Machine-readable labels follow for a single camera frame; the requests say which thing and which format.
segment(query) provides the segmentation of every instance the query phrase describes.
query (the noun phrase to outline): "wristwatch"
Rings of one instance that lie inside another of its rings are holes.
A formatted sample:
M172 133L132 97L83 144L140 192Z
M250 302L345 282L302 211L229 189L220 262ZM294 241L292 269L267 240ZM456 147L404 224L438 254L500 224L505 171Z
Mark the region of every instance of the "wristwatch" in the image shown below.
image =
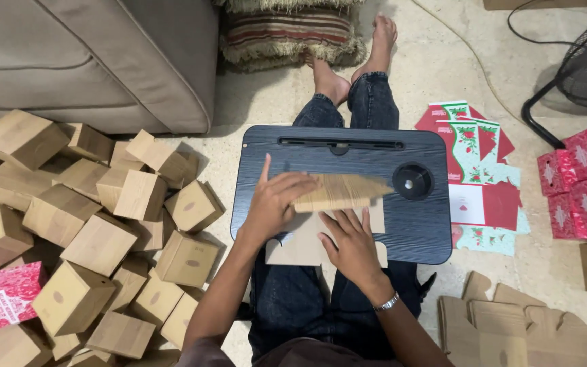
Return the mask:
M386 311L389 308L393 307L393 305L398 302L400 300L400 295L396 292L395 295L393 296L393 298L391 298L387 303L379 306L379 307L373 307L373 310L375 310L375 312L380 312L380 311Z

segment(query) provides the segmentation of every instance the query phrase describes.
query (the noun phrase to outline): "person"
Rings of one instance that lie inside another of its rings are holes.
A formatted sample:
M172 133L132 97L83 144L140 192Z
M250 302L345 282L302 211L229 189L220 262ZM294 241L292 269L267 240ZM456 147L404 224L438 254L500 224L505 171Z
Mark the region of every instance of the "person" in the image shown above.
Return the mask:
M351 82L327 62L311 60L316 90L295 126L344 127L337 107L347 101L350 128L398 129L386 74L396 25L381 14L373 25L371 56ZM305 172L269 179L270 163L267 155L247 218L191 317L177 367L234 366L220 347L249 279L254 366L452 366L417 321L422 298L417 265L390 261L387 269L379 267L368 208L361 222L353 210L334 211L336 219L319 214L336 239L318 234L337 267L329 304L313 266L265 263L264 243L296 214L290 202L318 187Z

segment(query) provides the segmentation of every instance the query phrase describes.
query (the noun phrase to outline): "hand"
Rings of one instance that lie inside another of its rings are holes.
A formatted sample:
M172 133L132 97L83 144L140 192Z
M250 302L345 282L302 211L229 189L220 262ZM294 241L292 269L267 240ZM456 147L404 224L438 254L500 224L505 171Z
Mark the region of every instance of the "hand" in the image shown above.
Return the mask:
M314 191L318 182L305 172L285 172L269 180L271 155L267 154L262 175L255 186L242 233L254 238L261 246L280 233L285 224L296 215L291 202Z
M327 234L318 234L330 262L355 283L373 305L384 304L394 293L391 282L379 266L369 209L363 209L362 223L352 209L332 213L336 220L326 213L318 214L337 241L335 245Z

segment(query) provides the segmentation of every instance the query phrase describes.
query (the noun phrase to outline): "black lap desk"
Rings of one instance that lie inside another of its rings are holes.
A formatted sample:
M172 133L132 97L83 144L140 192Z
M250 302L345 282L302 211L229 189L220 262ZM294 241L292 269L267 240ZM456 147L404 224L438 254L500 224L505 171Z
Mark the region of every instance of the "black lap desk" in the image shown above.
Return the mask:
M388 260L440 264L452 254L447 160L445 144L437 134L416 130L251 127L244 134L241 149L230 224L232 238L246 219L266 153L271 154L269 177L307 171L385 178L396 191L384 196L386 233L373 237L386 246ZM394 180L401 166L403 173ZM416 180L410 184L407 179L413 177ZM404 187L406 183L413 188L413 182L417 183L415 191ZM423 198L428 189L429 195ZM401 191L413 200L403 197ZM288 235L291 234L283 233L279 238Z

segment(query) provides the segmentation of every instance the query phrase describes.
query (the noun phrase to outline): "leg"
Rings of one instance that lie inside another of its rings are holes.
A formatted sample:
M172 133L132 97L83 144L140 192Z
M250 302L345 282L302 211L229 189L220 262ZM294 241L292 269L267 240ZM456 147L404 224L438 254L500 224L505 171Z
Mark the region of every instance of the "leg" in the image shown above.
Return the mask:
M275 347L300 337L327 341L330 324L313 266L267 265L263 247L251 277L250 304L255 310L249 331L252 362Z
M330 65L313 57L308 65L314 69L314 96L293 122L299 127L343 127L343 117L337 106L346 101L350 83L336 75Z
M418 318L421 292L416 271L417 264L403 261L390 261L389 267L384 269L401 301ZM330 307L336 328L335 344L347 347L365 359L395 358L368 298L339 271Z
M386 72L398 37L395 22L378 15L373 21L373 46L369 60L352 76L348 109L352 129L398 130L400 113Z

